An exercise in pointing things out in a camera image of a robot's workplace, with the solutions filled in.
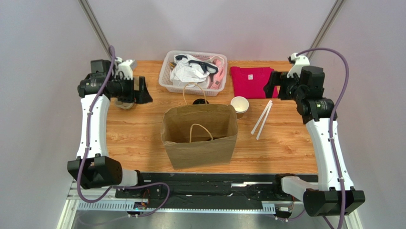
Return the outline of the paper coffee cup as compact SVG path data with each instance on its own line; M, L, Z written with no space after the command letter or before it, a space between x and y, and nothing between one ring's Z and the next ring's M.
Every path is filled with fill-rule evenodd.
M242 96L237 96L231 100L231 105L235 109L237 119L241 119L249 108L249 101Z

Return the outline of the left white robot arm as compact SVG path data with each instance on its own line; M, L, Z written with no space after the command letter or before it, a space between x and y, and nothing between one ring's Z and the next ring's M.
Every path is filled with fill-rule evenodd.
M132 107L153 101L145 77L133 77L135 60L117 57L91 61L91 73L77 87L81 98L82 130L76 159L67 163L69 174L83 189L106 186L132 187L139 172L122 168L109 157L106 143L107 113L111 99Z

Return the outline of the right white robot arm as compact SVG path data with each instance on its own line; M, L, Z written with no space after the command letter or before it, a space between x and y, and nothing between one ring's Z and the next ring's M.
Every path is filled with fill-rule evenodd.
M349 215L365 202L365 194L356 190L345 167L338 139L335 104L324 94L322 68L305 66L292 77L272 71L264 86L267 96L280 87L278 98L293 100L313 143L318 167L318 183L312 185L294 174L275 176L274 193L278 198L292 196L303 202L311 217Z

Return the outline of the brown paper bag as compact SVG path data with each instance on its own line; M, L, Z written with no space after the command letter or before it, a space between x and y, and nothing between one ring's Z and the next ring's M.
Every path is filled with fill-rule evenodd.
M163 114L161 141L174 169L228 164L238 136L232 105L185 104Z

